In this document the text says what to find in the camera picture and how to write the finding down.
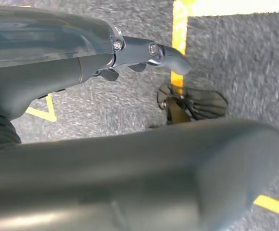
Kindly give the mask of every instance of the screw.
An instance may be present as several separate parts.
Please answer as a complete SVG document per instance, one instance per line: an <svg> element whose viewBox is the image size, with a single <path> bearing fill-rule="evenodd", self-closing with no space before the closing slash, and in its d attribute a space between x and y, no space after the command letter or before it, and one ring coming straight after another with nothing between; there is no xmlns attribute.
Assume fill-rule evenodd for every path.
<svg viewBox="0 0 279 231"><path fill-rule="evenodd" d="M118 42L118 41L114 42L113 45L114 45L114 48L115 50L120 50L120 49L121 49L121 43L121 42Z"/></svg>
<svg viewBox="0 0 279 231"><path fill-rule="evenodd" d="M165 101L161 102L160 103L160 108L162 109L162 110L167 108L167 102L165 102Z"/></svg>
<svg viewBox="0 0 279 231"><path fill-rule="evenodd" d="M155 55L157 54L157 45L155 45L155 43L151 43L149 44L149 53L151 55Z"/></svg>

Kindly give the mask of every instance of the yellow floor marking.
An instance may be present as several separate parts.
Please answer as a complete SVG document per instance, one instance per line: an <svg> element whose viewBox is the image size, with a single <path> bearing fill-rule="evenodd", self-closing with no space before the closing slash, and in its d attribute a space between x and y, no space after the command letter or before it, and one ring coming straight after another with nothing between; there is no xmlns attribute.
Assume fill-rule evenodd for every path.
<svg viewBox="0 0 279 231"><path fill-rule="evenodd" d="M182 54L185 53L188 17L191 15L190 7L185 6L189 3L190 1L188 0L176 0L173 2L172 47ZM170 82L176 87L183 87L183 76L177 75L172 71L170 73Z"/></svg>
<svg viewBox="0 0 279 231"><path fill-rule="evenodd" d="M51 122L57 121L57 119L54 110L53 101L52 101L51 94L48 94L47 97L45 97L45 100L47 101L47 106L49 112L44 112L44 111L29 107L27 108L26 113L36 116L36 117L39 117L42 119L48 120Z"/></svg>
<svg viewBox="0 0 279 231"><path fill-rule="evenodd" d="M279 12L279 0L176 0L173 10L172 46L185 53L188 16L217 16ZM182 87L183 76L170 74L173 85ZM255 205L279 214L279 201L261 195Z"/></svg>
<svg viewBox="0 0 279 231"><path fill-rule="evenodd" d="M273 198L261 195L254 204L279 214L279 201Z"/></svg>

